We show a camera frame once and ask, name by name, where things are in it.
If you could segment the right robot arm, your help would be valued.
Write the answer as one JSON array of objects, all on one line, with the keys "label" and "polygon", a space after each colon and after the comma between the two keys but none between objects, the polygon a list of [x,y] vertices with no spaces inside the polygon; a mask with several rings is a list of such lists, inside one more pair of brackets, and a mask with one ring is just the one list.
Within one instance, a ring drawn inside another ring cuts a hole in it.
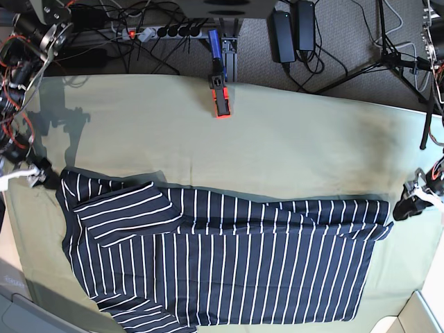
[{"label": "right robot arm", "polygon": [[34,134],[13,126],[38,91],[44,72],[67,41],[74,25],[70,1],[2,1],[10,12],[12,33],[1,42],[1,161],[14,166],[1,175],[1,190],[13,178],[25,177],[30,187],[56,189],[59,175],[33,148]]}]

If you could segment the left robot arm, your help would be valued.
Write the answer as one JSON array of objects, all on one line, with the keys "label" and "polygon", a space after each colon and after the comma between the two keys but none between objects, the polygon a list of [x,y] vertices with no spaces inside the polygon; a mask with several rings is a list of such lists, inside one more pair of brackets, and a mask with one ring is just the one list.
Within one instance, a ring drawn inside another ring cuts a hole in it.
[{"label": "left robot arm", "polygon": [[[430,139],[439,147],[439,142],[432,134],[432,113],[438,110],[443,116],[443,2],[425,1],[422,24],[422,40],[432,72],[432,84],[427,104],[425,125],[420,149],[426,148]],[[415,178],[404,183],[399,201],[393,209],[393,219],[404,221],[418,216],[428,207],[443,211],[443,158],[436,161],[433,167],[425,172],[416,169]]]}]

